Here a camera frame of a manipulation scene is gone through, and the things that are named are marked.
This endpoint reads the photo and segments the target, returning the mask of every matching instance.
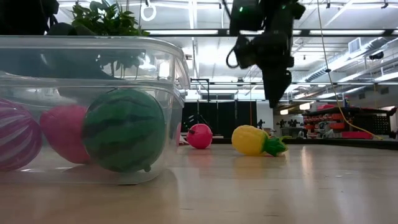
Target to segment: plastic container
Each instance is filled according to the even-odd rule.
[[[164,169],[167,156],[175,152],[176,139],[179,138],[177,127],[181,121],[184,103],[179,91],[184,91],[190,86],[188,65],[180,48],[163,40],[145,37],[0,37],[0,57],[0,100],[10,102],[2,104],[0,101],[0,109],[10,112],[1,114],[0,110],[0,126],[8,125],[7,130],[11,132],[10,135],[4,129],[0,129],[3,130],[0,133],[0,138],[3,138],[0,139],[0,144],[9,141],[6,142],[8,154],[0,152],[0,169],[5,161],[14,164],[20,162],[21,158],[26,158],[24,162],[28,162],[19,169],[0,172],[0,182],[138,184],[158,176]],[[96,150],[104,150],[101,155],[79,149],[81,145],[88,149],[89,141],[86,139],[92,137],[93,131],[101,128],[106,130],[110,126],[117,127],[116,130],[120,131],[122,129],[118,128],[119,125],[126,125],[123,119],[127,118],[124,117],[118,118],[122,121],[119,124],[108,123],[109,120],[104,118],[96,120],[95,124],[99,126],[87,128],[90,124],[87,121],[89,112],[84,114],[84,108],[90,108],[90,113],[95,114],[97,105],[92,103],[96,100],[101,106],[113,106],[113,101],[107,101],[106,104],[99,99],[115,91],[127,94],[124,96],[128,99],[121,100],[127,103],[120,104],[126,106],[125,108],[128,103],[136,100],[134,97],[138,97],[128,93],[140,93],[146,97],[143,99],[149,99],[145,103],[151,101],[152,106],[155,105],[145,109],[145,105],[140,106],[139,102],[133,102],[138,104],[138,108],[144,109],[140,111],[132,109],[135,107],[123,108],[123,111],[128,112],[125,115],[129,119],[135,118],[137,114],[145,116],[143,111],[146,110],[150,114],[155,110],[158,112],[156,114],[162,114],[157,117],[161,118],[161,122],[157,124],[161,124],[159,127],[164,127],[164,130],[148,128],[150,126],[144,125],[142,117],[139,118],[139,124],[134,123],[136,121],[133,119],[128,121],[132,122],[129,123],[130,128],[137,125],[140,130],[144,128],[149,130],[148,133],[157,133],[156,137],[150,137],[154,145],[159,146],[158,154],[152,156],[145,167],[133,169],[126,166],[121,171],[115,171],[112,167],[104,168],[102,162],[109,159],[107,153],[114,153],[110,151],[114,148],[102,148],[102,139],[105,139],[105,142],[109,138],[107,146],[112,146],[114,142],[110,136],[115,139],[122,139],[123,136],[123,139],[127,139],[123,149],[127,152],[134,149],[134,153],[129,155],[145,154],[144,144],[137,143],[130,134],[108,130],[108,135],[102,135],[93,146]],[[103,114],[107,116],[116,112],[112,109]],[[61,122],[61,128],[52,117],[58,115],[62,119],[55,121]],[[35,122],[42,129],[41,133]],[[133,132],[136,135],[141,134],[138,140],[148,137],[145,131],[141,131],[144,134],[135,130]],[[60,149],[59,145],[62,144],[55,142],[65,142],[61,137],[69,136],[68,134],[74,134],[74,144],[70,144],[69,148]],[[39,137],[33,142],[32,137],[37,135]],[[39,145],[41,149],[35,156],[31,148]],[[23,157],[25,154],[22,155],[22,148],[29,157]],[[82,156],[89,152],[90,160],[86,157],[77,158],[79,156],[74,152],[63,153],[68,149],[80,150]]]

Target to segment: ceiling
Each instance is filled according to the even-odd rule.
[[[61,10],[57,19],[60,22],[70,22],[72,20],[70,10],[75,0],[58,1],[61,4]],[[88,5],[90,0],[80,0],[79,2]],[[304,4],[307,10],[299,21],[295,21],[294,28],[319,29],[317,0],[300,0],[299,2]],[[330,8],[326,8],[326,0],[319,0],[319,2],[324,29],[395,29],[398,27],[398,1],[387,0],[389,6],[385,9],[381,8],[384,5],[383,0],[328,0]],[[229,19],[224,10],[220,9],[220,0],[151,0],[149,5],[156,8],[156,14],[150,21],[142,19],[143,16],[150,17],[153,12],[151,8],[146,9],[145,1],[118,0],[118,3],[132,11],[140,25],[147,30],[227,29],[229,27]],[[140,8],[144,8],[144,15],[140,13]],[[216,82],[235,82],[238,78],[244,78],[245,82],[249,80],[261,82],[262,80],[261,73],[256,67],[240,70],[230,69],[226,66],[225,59],[235,44],[235,37],[164,37],[163,39],[181,47],[189,55],[193,55],[195,49],[197,73],[191,69],[191,77],[210,78]],[[348,43],[354,39],[355,37],[324,38],[326,57],[330,59],[347,50]],[[334,81],[384,63],[395,58],[395,54],[396,45],[389,45],[384,49],[383,62],[366,59],[366,57],[356,57],[350,63],[334,70],[332,73]],[[320,37],[295,37],[292,55],[295,57],[295,66],[290,69],[293,73],[293,80],[302,82],[315,68],[325,63],[322,39]],[[229,62],[230,64],[236,63],[233,55]],[[193,62],[188,61],[188,65],[192,68]],[[319,80],[322,79],[315,79],[313,82],[319,82]],[[294,89],[296,89],[294,94],[302,92],[302,89],[297,90],[297,86],[289,88],[290,91]],[[263,90],[259,87],[258,93],[262,92]]]

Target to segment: green leaves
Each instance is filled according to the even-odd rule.
[[[96,35],[113,35],[113,36],[138,36],[149,35],[148,32],[142,30],[138,25],[134,14],[130,11],[123,11],[119,3],[109,6],[105,0],[102,2],[92,1],[90,7],[86,8],[81,5],[74,5],[72,8],[74,27],[85,27]],[[100,54],[99,64],[101,66],[117,62],[116,69],[131,68],[133,65],[139,66],[138,55],[143,50],[128,50],[122,54],[114,55]]]

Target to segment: cable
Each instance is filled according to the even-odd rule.
[[[341,109],[340,102],[339,102],[338,97],[337,97],[337,93],[336,93],[336,90],[335,90],[335,86],[334,86],[333,81],[331,80],[331,76],[330,76],[330,69],[329,69],[329,65],[328,65],[328,59],[327,59],[327,56],[326,56],[325,41],[324,41],[324,38],[323,38],[322,19],[321,19],[321,12],[320,12],[320,3],[319,3],[319,0],[317,0],[317,4],[318,4],[318,18],[319,18],[319,26],[320,26],[320,30],[321,30],[321,40],[322,40],[322,47],[323,47],[323,55],[325,56],[326,70],[327,70],[327,72],[328,72],[328,76],[329,76],[329,81],[330,81],[331,87],[332,87],[333,92],[335,93],[335,96],[336,96],[337,107],[338,107],[338,109],[340,110],[340,113],[341,113],[341,115],[342,115],[342,117],[343,117],[343,119],[344,119],[344,122],[347,123],[348,125],[350,125],[350,126],[353,127],[353,128],[356,128],[356,129],[358,129],[358,130],[364,131],[364,132],[366,132],[366,133],[368,133],[368,134],[374,136],[374,137],[377,138],[378,140],[383,140],[382,137],[377,136],[377,135],[371,133],[370,131],[367,131],[367,130],[365,130],[365,129],[363,129],[363,128],[360,128],[360,127],[357,127],[357,126],[351,124],[350,122],[347,121],[346,117],[344,116],[343,110]]]

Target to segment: watermelon ball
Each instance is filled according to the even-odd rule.
[[[88,108],[82,139],[90,157],[114,172],[150,171],[165,142],[165,118],[156,99],[134,89],[113,90]]]
[[[195,124],[187,134],[189,145],[196,149],[206,149],[213,140],[211,129],[205,124]]]
[[[42,148],[40,126],[22,106],[0,99],[0,170],[26,166]]]
[[[87,108],[79,105],[56,106],[44,111],[40,126],[50,146],[64,159],[75,164],[90,163],[81,127]]]

